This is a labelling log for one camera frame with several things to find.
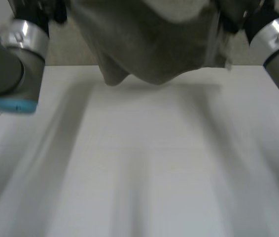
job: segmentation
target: silver metal band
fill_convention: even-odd
[[[5,47],[27,49],[44,59],[49,44],[47,33],[39,26],[25,20],[13,20],[0,40]]]
[[[272,54],[279,50],[279,19],[265,26],[253,38],[250,44],[251,50],[264,63]]]

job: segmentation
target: cloth fold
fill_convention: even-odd
[[[68,0],[108,85],[129,74],[164,84],[202,67],[225,67],[229,36],[209,2],[192,19],[172,23],[142,0]]]

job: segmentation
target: robotic arm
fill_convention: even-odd
[[[245,30],[279,88],[279,13],[272,0],[215,0],[226,30]],[[9,0],[15,17],[0,39],[0,111],[34,113],[49,43],[48,21],[67,19],[63,0]]]
[[[62,1],[50,8],[40,1],[9,2],[15,17],[0,39],[0,111],[34,113],[49,44],[48,21],[64,23],[66,7]]]
[[[274,0],[218,0],[217,3],[229,27],[245,30],[250,48],[279,88],[279,13],[275,11]]]

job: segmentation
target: gray cloth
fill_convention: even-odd
[[[163,84],[202,67],[225,67],[227,36],[213,3],[184,23],[160,17],[141,0],[68,0],[70,13],[108,85],[129,74]]]

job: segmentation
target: white table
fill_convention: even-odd
[[[279,237],[279,92],[262,67],[155,87],[47,67],[0,116],[0,237]]]

